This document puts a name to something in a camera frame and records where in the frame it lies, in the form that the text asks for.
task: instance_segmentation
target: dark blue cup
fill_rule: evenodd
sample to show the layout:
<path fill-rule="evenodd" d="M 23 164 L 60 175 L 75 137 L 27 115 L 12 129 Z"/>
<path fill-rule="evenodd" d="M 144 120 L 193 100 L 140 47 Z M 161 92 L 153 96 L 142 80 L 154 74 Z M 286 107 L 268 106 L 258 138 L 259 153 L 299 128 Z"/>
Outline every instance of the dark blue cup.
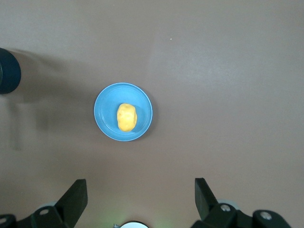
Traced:
<path fill-rule="evenodd" d="M 0 48 L 0 94 L 14 91 L 21 80 L 21 69 L 17 59 Z"/>

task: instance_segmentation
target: blue bowl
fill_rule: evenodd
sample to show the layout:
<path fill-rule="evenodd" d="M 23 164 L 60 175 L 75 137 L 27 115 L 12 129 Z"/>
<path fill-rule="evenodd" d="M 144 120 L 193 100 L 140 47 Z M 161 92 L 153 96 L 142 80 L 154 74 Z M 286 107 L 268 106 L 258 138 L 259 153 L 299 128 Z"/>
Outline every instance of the blue bowl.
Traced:
<path fill-rule="evenodd" d="M 136 109 L 137 123 L 130 132 L 123 132 L 118 128 L 117 110 L 122 103 L 131 104 Z M 107 136 L 118 141 L 131 141 L 148 130 L 153 111 L 148 96 L 139 87 L 129 83 L 115 83 L 98 95 L 94 116 L 98 127 Z"/>

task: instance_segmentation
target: gray countertop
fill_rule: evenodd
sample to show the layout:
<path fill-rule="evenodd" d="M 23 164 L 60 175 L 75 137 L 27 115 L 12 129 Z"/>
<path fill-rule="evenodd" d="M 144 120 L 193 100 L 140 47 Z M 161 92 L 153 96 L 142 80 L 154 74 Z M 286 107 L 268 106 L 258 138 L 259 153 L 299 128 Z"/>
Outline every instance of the gray countertop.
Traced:
<path fill-rule="evenodd" d="M 188 228 L 194 179 L 217 198 L 304 226 L 304 2 L 1 1 L 0 47 L 20 63 L 0 95 L 0 214 L 18 219 L 86 178 L 76 227 Z M 151 99 L 143 137 L 97 127 L 103 88 Z"/>

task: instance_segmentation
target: yellow potato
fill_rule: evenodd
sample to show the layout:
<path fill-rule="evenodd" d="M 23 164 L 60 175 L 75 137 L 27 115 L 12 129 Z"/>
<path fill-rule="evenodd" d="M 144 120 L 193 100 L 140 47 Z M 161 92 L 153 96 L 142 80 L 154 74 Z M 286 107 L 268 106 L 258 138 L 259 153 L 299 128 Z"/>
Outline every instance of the yellow potato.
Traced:
<path fill-rule="evenodd" d="M 121 104 L 117 110 L 118 127 L 123 132 L 131 131 L 137 122 L 136 109 L 131 104 Z"/>

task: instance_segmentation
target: white round object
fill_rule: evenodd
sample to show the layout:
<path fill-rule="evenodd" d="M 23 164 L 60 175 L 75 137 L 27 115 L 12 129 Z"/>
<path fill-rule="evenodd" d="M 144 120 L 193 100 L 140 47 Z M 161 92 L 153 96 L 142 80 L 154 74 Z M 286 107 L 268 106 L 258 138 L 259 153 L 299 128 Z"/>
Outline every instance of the white round object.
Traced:
<path fill-rule="evenodd" d="M 148 228 L 148 227 L 140 222 L 128 222 L 120 228 Z"/>
<path fill-rule="evenodd" d="M 49 202 L 49 203 L 42 204 L 36 210 L 38 210 L 40 208 L 47 207 L 47 206 L 52 206 L 53 207 L 53 206 L 55 206 L 56 203 L 57 203 L 57 201 L 52 201 L 52 202 Z"/>
<path fill-rule="evenodd" d="M 218 203 L 226 203 L 226 204 L 230 204 L 231 206 L 233 206 L 235 209 L 240 210 L 240 207 L 238 206 L 238 204 L 235 201 L 232 200 L 228 200 L 228 199 L 217 199 Z"/>

